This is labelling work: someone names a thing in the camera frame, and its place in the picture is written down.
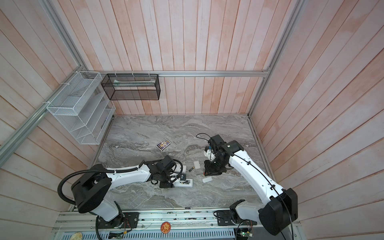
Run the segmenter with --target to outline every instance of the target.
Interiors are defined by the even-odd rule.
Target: white wire shelf
[[[49,112],[80,144],[99,144],[116,109],[104,91],[97,93],[100,81],[100,73],[77,73],[48,105]]]

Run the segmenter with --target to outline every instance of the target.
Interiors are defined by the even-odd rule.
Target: wood plank wall
[[[0,1],[0,144],[76,68],[39,1]],[[45,239],[69,207],[58,183],[85,169],[94,150],[48,115],[0,169],[1,238]],[[73,181],[64,186],[68,197]]]
[[[308,1],[252,116],[308,239],[384,238],[384,1]]]
[[[52,0],[90,70],[263,70],[297,0]],[[160,78],[117,114],[247,113],[258,77]]]

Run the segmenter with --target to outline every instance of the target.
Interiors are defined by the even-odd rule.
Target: red badge with star
[[[170,231],[170,223],[169,222],[163,222],[163,224],[161,224],[161,232],[162,233],[168,233]]]

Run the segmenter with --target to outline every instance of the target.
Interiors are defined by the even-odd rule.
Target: wire mesh basket
[[[47,107],[80,144],[100,144],[116,109],[100,82],[100,73],[77,73]]]
[[[157,74],[109,73],[101,85],[110,100],[158,100],[161,91]]]

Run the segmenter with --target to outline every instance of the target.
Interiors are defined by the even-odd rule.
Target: marble surface
[[[265,171],[247,117],[244,115],[164,115],[116,117],[99,156],[105,167],[138,165],[142,160],[152,161],[169,155],[193,167],[198,160],[201,169],[187,172],[194,181],[193,188],[160,189],[150,182],[137,182],[117,187],[108,195],[123,209],[153,209],[179,207],[229,207],[239,199],[261,203],[260,198],[239,172],[228,170],[213,181],[205,178],[203,155],[208,143],[196,138],[205,132],[219,134],[224,141],[238,141],[259,167]],[[171,145],[161,152],[156,144],[167,138]]]

